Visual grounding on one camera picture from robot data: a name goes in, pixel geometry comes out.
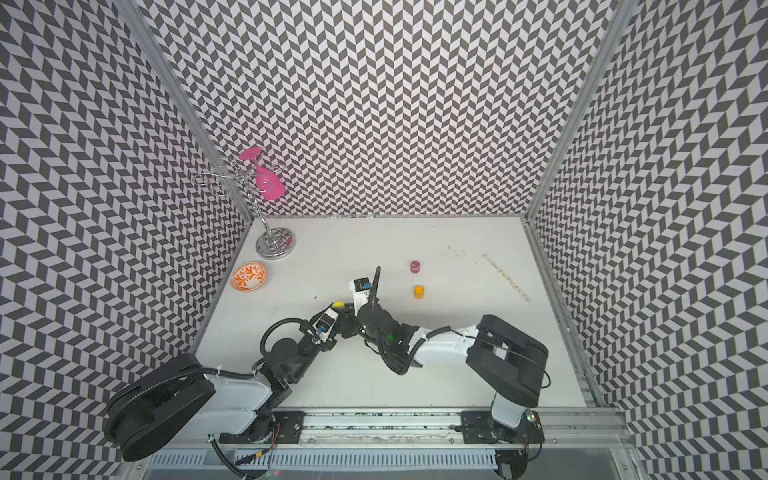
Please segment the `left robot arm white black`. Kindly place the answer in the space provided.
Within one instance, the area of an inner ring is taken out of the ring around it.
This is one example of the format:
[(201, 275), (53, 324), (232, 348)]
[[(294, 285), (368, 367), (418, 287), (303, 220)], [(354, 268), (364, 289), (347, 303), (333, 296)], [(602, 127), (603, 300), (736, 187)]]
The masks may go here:
[(274, 410), (318, 354), (361, 331), (352, 312), (332, 309), (295, 323), (301, 339), (262, 341), (261, 357), (247, 373), (205, 367), (192, 353), (169, 360), (112, 396), (105, 438), (126, 461), (147, 458), (172, 440), (264, 441), (277, 427)]

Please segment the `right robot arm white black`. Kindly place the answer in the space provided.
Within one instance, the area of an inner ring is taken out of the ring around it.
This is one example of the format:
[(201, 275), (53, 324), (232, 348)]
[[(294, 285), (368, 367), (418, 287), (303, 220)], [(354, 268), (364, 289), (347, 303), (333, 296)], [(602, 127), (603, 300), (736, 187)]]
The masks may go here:
[(467, 443), (502, 441), (524, 449), (544, 443), (534, 409), (552, 380), (546, 371), (549, 350), (540, 341), (491, 314), (476, 326), (428, 329), (397, 322), (379, 305), (335, 306), (341, 335), (362, 337), (395, 374), (433, 363), (464, 364), (494, 390), (486, 425), (471, 420), (463, 427)]

